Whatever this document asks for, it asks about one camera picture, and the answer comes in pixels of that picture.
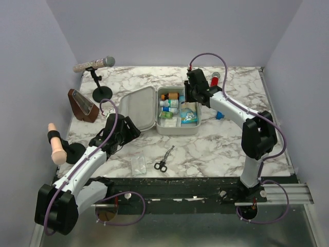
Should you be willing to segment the white gauze pad packet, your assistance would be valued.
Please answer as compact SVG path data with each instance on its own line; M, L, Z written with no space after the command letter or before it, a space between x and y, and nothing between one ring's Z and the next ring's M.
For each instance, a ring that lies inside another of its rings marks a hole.
M164 128L179 128L181 127L181 118L173 117L171 119L162 118L160 125Z

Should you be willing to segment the blue white bandage roll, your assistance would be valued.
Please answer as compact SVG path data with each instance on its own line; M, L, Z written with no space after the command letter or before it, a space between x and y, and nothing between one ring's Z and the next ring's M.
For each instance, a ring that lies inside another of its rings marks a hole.
M177 114L179 110L178 108L162 107L162 111Z

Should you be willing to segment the grey medicine kit box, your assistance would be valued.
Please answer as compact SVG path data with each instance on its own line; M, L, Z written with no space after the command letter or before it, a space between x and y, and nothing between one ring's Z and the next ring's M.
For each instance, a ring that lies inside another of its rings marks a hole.
M120 99L119 113L129 116L140 131L147 131L156 127L161 135L195 135L201 124L200 106L196 105L197 121L182 123L180 126L165 127L159 117L162 107L159 105L162 94L179 93L183 96L185 88L182 86L165 86L155 89L152 86L143 87L126 94Z

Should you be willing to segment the clear plastic zip bag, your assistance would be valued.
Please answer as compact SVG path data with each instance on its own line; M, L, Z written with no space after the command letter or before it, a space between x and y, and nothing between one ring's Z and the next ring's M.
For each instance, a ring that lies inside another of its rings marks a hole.
M132 175L143 175L147 173L145 159L143 155L136 155L131 158Z

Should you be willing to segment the brown medicine bottle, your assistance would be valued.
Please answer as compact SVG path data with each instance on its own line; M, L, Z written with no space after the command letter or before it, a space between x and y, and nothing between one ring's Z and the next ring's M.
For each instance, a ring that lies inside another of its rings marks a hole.
M161 95L161 100L178 100L179 93L167 93Z

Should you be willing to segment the blue cotton swab bag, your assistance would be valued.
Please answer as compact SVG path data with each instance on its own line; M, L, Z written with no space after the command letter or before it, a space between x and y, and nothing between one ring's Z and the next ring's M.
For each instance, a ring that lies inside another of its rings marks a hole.
M182 102L180 104L180 117L182 124L197 122L197 111L195 102Z

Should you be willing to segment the green small medicine box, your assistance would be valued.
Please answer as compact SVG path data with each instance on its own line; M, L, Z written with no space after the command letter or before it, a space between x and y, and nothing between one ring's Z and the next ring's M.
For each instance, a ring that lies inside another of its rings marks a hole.
M164 119L172 119L173 113L172 112L161 111L160 114L159 114L159 117L164 118Z

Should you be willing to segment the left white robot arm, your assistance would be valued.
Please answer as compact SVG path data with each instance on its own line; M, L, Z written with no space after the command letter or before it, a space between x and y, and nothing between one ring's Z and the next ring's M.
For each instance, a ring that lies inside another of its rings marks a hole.
M123 147L140 134L128 116L111 114L105 128L89 142L70 171L53 185L45 184L39 189L35 223L42 225L45 230L67 235L76 225L79 214L93 203L109 203L114 197L112 188L101 182L86 183L118 147Z

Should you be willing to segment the white disinfectant bottle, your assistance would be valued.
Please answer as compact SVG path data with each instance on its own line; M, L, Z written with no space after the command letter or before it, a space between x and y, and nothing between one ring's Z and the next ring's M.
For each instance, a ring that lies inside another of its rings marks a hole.
M162 100L159 102L159 105L161 107L168 107L168 108L178 108L179 107L179 101L178 100Z

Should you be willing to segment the black scissors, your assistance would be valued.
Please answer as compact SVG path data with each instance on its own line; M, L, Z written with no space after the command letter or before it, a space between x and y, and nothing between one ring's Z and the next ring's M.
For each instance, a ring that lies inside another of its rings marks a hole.
M164 157L162 158L162 160L160 162L156 162L154 164L154 169L159 170L160 172L166 172L167 171L167 166L166 166L166 162L168 159L168 156L170 155L170 153L173 151L173 149L175 148L175 146L173 145L164 155Z

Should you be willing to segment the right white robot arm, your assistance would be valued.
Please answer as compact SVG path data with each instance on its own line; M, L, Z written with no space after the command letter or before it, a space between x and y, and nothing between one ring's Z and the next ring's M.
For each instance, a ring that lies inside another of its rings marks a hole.
M224 91L218 86L210 87L201 69L187 72L184 82L187 102L198 102L221 112L242 130L241 147L246 155L240 181L243 184L236 189L237 197L244 202L255 196L254 187L259 184L261 160L270 154L278 139L272 115L249 110L237 101L226 99Z

